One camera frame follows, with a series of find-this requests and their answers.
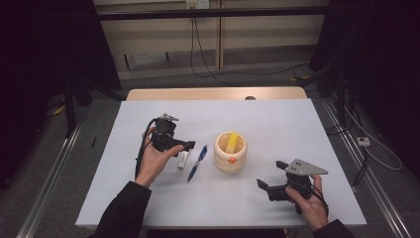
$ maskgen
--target yellow object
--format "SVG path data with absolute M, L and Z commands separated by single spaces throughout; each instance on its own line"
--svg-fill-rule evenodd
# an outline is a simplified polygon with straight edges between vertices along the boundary
M 58 106 L 56 107 L 55 111 L 53 112 L 53 115 L 56 116 L 59 113 L 61 113 L 65 108 L 65 99 L 64 97 L 61 99 L 61 101 L 59 102 Z
M 231 133 L 231 136 L 229 137 L 229 142 L 228 145 L 226 146 L 226 150 L 225 152 L 228 154 L 234 154 L 235 153 L 235 148 L 236 145 L 238 143 L 238 137 L 239 135 L 235 132 Z

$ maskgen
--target marker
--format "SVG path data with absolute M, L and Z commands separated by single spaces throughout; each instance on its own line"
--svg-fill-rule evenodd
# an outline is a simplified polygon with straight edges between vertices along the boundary
M 227 154 L 235 154 L 235 148 L 238 143 L 238 137 L 239 135 L 235 132 L 231 133 L 231 136 L 229 137 L 228 145 L 226 146 L 226 153 Z
M 207 145 L 203 147 L 203 150 L 201 150 L 200 156 L 198 157 L 198 161 L 195 163 L 194 167 L 192 168 L 191 173 L 189 173 L 187 182 L 189 182 L 194 177 L 194 174 L 197 171 L 198 166 L 200 165 L 200 162 L 204 159 L 204 156 L 206 155 L 206 153 L 207 153 Z

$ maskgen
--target white table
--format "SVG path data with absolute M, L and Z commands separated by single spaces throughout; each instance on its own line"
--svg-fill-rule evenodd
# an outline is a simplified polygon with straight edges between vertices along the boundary
M 145 228 L 220 229 L 305 226 L 287 201 L 269 201 L 257 179 L 285 184 L 275 161 L 301 159 L 329 171 L 322 176 L 330 220 L 363 225 L 366 220 L 310 99 L 126 101 L 121 105 L 95 178 L 76 225 L 95 228 L 110 201 L 134 180 L 137 156 L 148 123 L 168 113 L 178 117 L 175 139 L 196 141 L 184 170 L 172 158 L 151 186 Z M 227 131 L 249 143 L 248 160 L 234 175 L 213 163 L 213 143 Z M 187 178 L 205 145 L 208 153 L 190 183 Z

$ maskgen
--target gray floor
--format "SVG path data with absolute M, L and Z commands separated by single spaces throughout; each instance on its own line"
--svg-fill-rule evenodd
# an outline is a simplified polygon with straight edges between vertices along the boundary
M 245 66 L 241 72 L 267 73 L 280 71 L 285 69 L 284 64 L 285 62 L 280 62 L 279 67 L 258 67 L 254 69 L 248 69 Z M 123 79 L 124 92 L 122 93 L 126 94 L 132 88 L 145 87 L 225 86 L 225 84 L 212 77 L 198 77 L 191 73 L 183 74 L 183 71 L 187 68 L 185 64 L 180 65 L 179 68 L 179 70 L 172 68 L 171 75 L 165 75 L 167 71 L 162 70 L 162 76 L 159 77 Z M 310 73 L 312 73 L 311 70 L 306 66 L 295 69 L 297 75 L 308 75 Z M 293 76 L 293 71 L 289 70 L 285 73 L 266 76 L 226 74 L 218 75 L 217 78 L 238 86 L 285 86 L 294 84 L 293 81 L 289 80 L 291 76 Z M 312 99 L 324 127 L 333 126 L 334 121 L 325 106 L 326 99 L 318 97 L 314 85 L 306 88 L 306 92 Z M 90 107 L 76 106 L 78 119 L 83 121 L 80 132 L 58 178 L 49 205 L 44 211 L 40 223 L 37 224 L 34 237 L 87 237 L 91 234 L 91 231 L 76 227 L 74 222 L 83 203 L 84 194 L 95 174 L 120 105 L 97 92 L 92 92 L 92 96 L 95 99 Z M 374 123 L 369 121 L 363 108 L 360 107 L 359 109 L 364 128 L 370 134 L 377 136 L 380 132 L 375 130 Z M 17 236 L 64 143 L 65 123 L 64 113 L 46 117 L 28 158 L 22 164 L 21 169 L 12 177 L 12 186 L 0 191 L 0 237 Z M 352 135 L 355 135 L 355 129 L 356 127 L 352 129 Z M 349 183 L 352 183 L 358 172 L 358 167 L 349 153 L 349 149 L 343 143 L 340 135 L 330 136 L 329 138 Z M 370 150 L 376 157 L 381 158 L 388 164 L 397 166 L 396 160 L 390 153 L 378 144 L 372 143 Z M 392 171 L 374 160 L 369 160 L 369 168 L 374 173 L 378 183 L 383 187 L 390 202 L 395 206 L 411 237 L 420 237 L 419 179 L 405 167 L 401 171 Z M 377 198 L 374 197 L 374 193 L 365 179 L 360 183 L 358 189 L 356 198 L 367 219 L 367 225 L 352 227 L 351 230 L 354 234 L 358 237 L 372 238 L 399 237 L 395 235 L 389 225 L 389 219 L 385 217 L 385 213 L 378 205 Z M 292 230 L 290 235 L 291 237 L 293 235 L 295 237 L 311 237 L 307 228 Z

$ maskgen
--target black stand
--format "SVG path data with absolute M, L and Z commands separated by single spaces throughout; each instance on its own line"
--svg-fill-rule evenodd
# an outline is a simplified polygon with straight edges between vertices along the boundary
M 64 101 L 67 116 L 67 134 L 65 138 L 68 138 L 71 135 L 76 126 L 73 96 L 80 106 L 89 106 L 92 103 L 92 97 L 89 94 L 87 86 L 102 92 L 106 96 L 113 98 L 116 101 L 125 101 L 127 99 L 127 97 L 116 94 L 111 90 L 108 90 L 105 87 L 99 85 L 98 83 L 79 79 L 76 77 L 67 78 L 64 86 Z
M 337 89 L 337 117 L 340 124 L 346 127 L 346 64 L 351 60 L 353 52 L 362 40 L 364 30 L 370 17 L 370 11 L 374 0 L 367 2 L 365 6 L 360 7 L 360 15 L 353 22 L 347 34 L 344 36 L 335 53 L 331 56 L 329 62 L 315 74 L 303 81 L 299 86 L 305 87 L 311 82 L 318 81 L 318 91 L 320 96 L 328 96 L 334 88 Z

